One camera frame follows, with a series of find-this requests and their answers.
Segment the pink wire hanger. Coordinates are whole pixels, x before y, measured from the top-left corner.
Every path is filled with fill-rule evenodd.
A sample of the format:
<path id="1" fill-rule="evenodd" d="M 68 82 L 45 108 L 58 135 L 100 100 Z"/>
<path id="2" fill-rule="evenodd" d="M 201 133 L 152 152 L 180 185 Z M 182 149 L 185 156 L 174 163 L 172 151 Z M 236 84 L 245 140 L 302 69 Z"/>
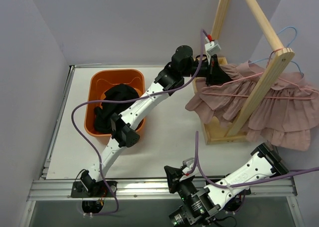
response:
<path id="1" fill-rule="evenodd" d="M 253 90 L 258 87 L 257 83 L 262 80 L 261 76 L 267 69 L 263 69 L 251 61 L 242 63 L 236 67 L 238 71 L 249 70 L 253 72 L 248 76 L 224 83 L 220 86 L 214 85 L 203 87 L 199 93 L 203 95 L 229 96 L 248 98 Z M 319 91 L 312 86 L 303 83 L 304 78 L 297 72 L 285 73 L 265 91 L 267 99 L 287 100 L 313 100 L 319 97 Z"/>

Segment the black pleated skirt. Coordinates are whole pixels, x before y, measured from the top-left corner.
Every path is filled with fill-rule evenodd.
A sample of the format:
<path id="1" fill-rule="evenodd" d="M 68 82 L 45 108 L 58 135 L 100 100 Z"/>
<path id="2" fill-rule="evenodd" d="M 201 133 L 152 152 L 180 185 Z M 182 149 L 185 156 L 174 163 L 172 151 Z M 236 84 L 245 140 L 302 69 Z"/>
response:
<path id="1" fill-rule="evenodd" d="M 118 84 L 107 90 L 105 93 L 104 100 L 112 101 L 124 101 L 130 99 L 139 98 L 138 92 L 126 85 Z M 96 115 L 94 121 L 94 130 L 101 134 L 111 134 L 111 116 L 112 114 L 120 114 L 121 112 L 128 109 L 133 102 L 130 103 L 102 103 L 101 107 L 97 106 L 94 108 L 94 113 Z"/>

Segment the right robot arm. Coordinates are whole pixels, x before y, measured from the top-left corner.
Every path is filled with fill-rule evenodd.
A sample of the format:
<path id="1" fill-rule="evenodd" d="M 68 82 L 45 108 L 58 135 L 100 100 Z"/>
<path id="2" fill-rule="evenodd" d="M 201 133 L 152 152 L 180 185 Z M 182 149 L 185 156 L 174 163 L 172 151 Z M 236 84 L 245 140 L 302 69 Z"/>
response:
<path id="1" fill-rule="evenodd" d="M 178 193 L 183 204 L 169 215 L 175 227 L 190 227 L 200 224 L 204 227 L 217 223 L 215 215 L 225 207 L 234 206 L 235 198 L 249 190 L 251 183 L 289 173 L 282 158 L 265 143 L 257 146 L 251 158 L 241 168 L 226 175 L 217 182 L 209 181 L 197 189 L 192 182 L 195 173 L 191 172 L 195 160 L 183 161 L 180 168 L 165 166 L 168 190 Z"/>

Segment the pink ruffled skirt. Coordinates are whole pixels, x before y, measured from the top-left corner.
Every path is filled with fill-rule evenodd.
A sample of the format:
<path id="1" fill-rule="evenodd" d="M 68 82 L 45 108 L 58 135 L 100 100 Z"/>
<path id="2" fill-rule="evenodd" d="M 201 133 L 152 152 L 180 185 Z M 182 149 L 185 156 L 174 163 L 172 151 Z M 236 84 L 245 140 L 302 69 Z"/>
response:
<path id="1" fill-rule="evenodd" d="M 236 64 L 222 66 L 232 80 L 256 72 L 256 70 L 238 71 Z M 305 77 L 303 83 L 310 85 Z M 186 110 L 197 113 L 205 124 L 209 123 L 213 117 L 219 120 L 221 126 L 227 126 L 233 122 L 247 98 L 203 95 L 199 93 L 203 87 L 208 86 L 205 80 L 200 78 L 196 81 L 197 92 L 186 104 Z M 263 137 L 275 146 L 306 151 L 311 143 L 311 129 L 318 124 L 319 98 L 313 100 L 263 98 L 242 130 L 246 132 L 246 139 L 250 142 Z"/>

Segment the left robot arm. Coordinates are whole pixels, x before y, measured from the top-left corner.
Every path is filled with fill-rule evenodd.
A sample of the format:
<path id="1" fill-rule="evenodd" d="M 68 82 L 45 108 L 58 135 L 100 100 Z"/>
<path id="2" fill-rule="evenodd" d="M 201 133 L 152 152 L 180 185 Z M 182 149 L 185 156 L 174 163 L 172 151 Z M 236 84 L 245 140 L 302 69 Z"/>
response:
<path id="1" fill-rule="evenodd" d="M 219 67 L 217 53 L 220 50 L 217 41 L 212 40 L 202 47 L 200 59 L 195 61 L 192 48 L 187 45 L 180 46 L 141 97 L 101 100 L 101 103 L 106 105 L 124 104 L 125 108 L 120 113 L 112 111 L 109 115 L 111 138 L 104 151 L 97 153 L 98 166 L 81 170 L 73 183 L 73 190 L 88 197 L 97 197 L 104 193 L 113 194 L 112 188 L 105 180 L 105 174 L 126 148 L 139 141 L 140 136 L 136 129 L 140 122 L 162 101 L 187 86 L 185 77 L 204 77 L 209 85 L 225 83 L 230 79 Z"/>

